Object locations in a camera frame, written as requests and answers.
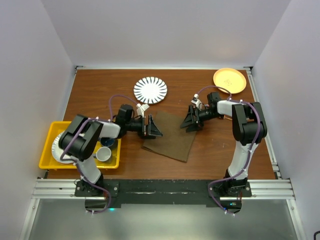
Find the brown cloth napkin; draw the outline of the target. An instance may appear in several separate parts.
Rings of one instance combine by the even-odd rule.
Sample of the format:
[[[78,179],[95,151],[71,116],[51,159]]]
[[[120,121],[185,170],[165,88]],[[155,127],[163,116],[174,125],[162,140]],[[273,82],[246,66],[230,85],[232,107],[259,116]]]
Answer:
[[[155,124],[162,132],[162,137],[146,139],[142,148],[186,163],[192,144],[196,137],[196,132],[186,132],[180,128],[183,118],[168,112],[158,111],[155,116]]]

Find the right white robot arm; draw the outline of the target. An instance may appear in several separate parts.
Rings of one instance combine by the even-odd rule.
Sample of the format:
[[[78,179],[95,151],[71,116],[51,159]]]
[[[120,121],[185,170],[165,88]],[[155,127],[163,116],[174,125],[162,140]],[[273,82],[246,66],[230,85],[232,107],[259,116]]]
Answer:
[[[219,197],[233,197],[246,188],[253,154],[268,133],[261,104],[231,98],[222,100],[218,92],[211,92],[207,95],[207,105],[203,105],[195,94],[180,128],[187,133],[200,131],[205,121],[224,116],[232,119],[235,150],[224,178],[209,183],[208,191]]]

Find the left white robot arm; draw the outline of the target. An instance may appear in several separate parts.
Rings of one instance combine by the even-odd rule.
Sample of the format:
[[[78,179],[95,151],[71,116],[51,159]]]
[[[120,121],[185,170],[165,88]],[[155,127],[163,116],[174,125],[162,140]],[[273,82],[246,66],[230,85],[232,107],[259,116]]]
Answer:
[[[104,178],[98,169],[93,153],[101,138],[120,139],[127,132],[135,132],[142,139],[162,137],[163,133],[154,123],[152,115],[145,116],[147,104],[137,104],[137,116],[129,104],[120,106],[115,118],[101,120],[98,117],[89,118],[78,114],[68,125],[58,140],[62,150],[59,159],[62,162],[71,161],[80,173],[80,183],[92,196],[110,194],[104,186]]]

